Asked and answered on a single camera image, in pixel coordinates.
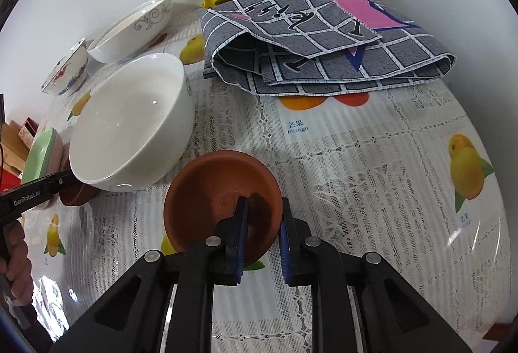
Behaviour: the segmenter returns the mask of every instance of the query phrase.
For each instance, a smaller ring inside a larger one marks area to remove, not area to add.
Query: blue gripper pad
[[[248,200],[244,204],[243,216],[241,218],[241,225],[239,227],[239,237],[237,239],[236,252],[236,270],[234,272],[234,279],[236,283],[241,282],[241,277],[244,271],[244,248],[247,244],[248,236]]]
[[[289,243],[288,234],[286,231],[286,224],[284,219],[281,222],[281,228],[279,230],[279,248],[281,250],[281,268],[282,275],[284,276],[284,284],[289,284],[291,281],[291,263],[289,254]]]

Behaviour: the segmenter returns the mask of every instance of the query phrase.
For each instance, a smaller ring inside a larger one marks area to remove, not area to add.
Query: white ceramic bowl
[[[148,187],[181,157],[193,124],[182,62],[171,54],[143,56],[108,78],[86,104],[72,134],[72,170],[108,191]]]
[[[142,49],[164,30],[171,0],[148,0],[105,29],[88,47],[97,61],[117,62]]]
[[[88,63],[88,52],[84,38],[76,43],[54,67],[45,79],[41,91],[51,96],[59,96],[70,90],[75,92],[86,79],[84,69]]]

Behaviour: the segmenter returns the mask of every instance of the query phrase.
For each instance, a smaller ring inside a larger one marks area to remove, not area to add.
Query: finger
[[[13,281],[23,271],[27,260],[28,251],[29,249],[25,241],[15,246],[11,255],[11,260],[7,265],[7,272],[5,273],[9,280]]]
[[[17,245],[25,239],[25,232],[23,231],[22,224],[15,220],[15,225],[9,231],[9,243],[11,245]]]
[[[24,294],[27,285],[32,285],[32,278],[30,277],[31,270],[32,264],[30,263],[30,260],[27,259],[23,271],[12,282],[11,293],[15,296],[15,298],[20,299]]]
[[[20,301],[20,303],[22,304],[22,306],[27,306],[27,305],[29,305],[29,303],[32,303],[33,291],[34,291],[34,285],[32,283],[30,283],[25,288],[24,293],[19,298],[17,298]]]

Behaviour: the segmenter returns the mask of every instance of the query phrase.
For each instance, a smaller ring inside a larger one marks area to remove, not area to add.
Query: terracotta plant saucer
[[[221,219],[234,215],[238,197],[249,200],[244,265],[268,251],[281,225],[282,196],[274,176],[240,151],[207,153],[174,178],[164,204],[164,226],[176,251],[214,234]]]
[[[67,157],[61,170],[66,171],[70,169],[70,160]],[[79,182],[70,188],[62,189],[60,191],[60,200],[63,205],[79,206],[89,202],[92,198],[97,196],[99,192],[99,188],[94,188],[87,183]]]

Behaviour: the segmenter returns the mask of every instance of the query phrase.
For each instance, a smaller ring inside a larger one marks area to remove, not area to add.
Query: table
[[[200,33],[198,16],[176,16],[167,38],[147,52],[178,55]],[[201,64],[186,66],[195,99],[193,137],[163,179],[141,191],[101,193],[81,207],[56,202],[24,214],[34,305],[54,339],[147,250],[160,249],[168,184],[190,160],[222,149],[261,160],[314,235],[353,255],[379,252],[468,344],[482,338],[509,297],[507,221],[494,173],[455,212],[451,135],[467,136],[490,160],[442,81],[302,109],[307,101],[283,103],[204,80]],[[56,98],[40,128],[54,127],[69,142],[74,103],[121,65],[91,60],[91,77],[71,97]],[[56,215],[65,254],[50,257],[46,234]],[[213,351],[309,352],[310,290],[284,285],[277,241],[261,260],[265,268],[245,272],[237,288],[215,288]]]

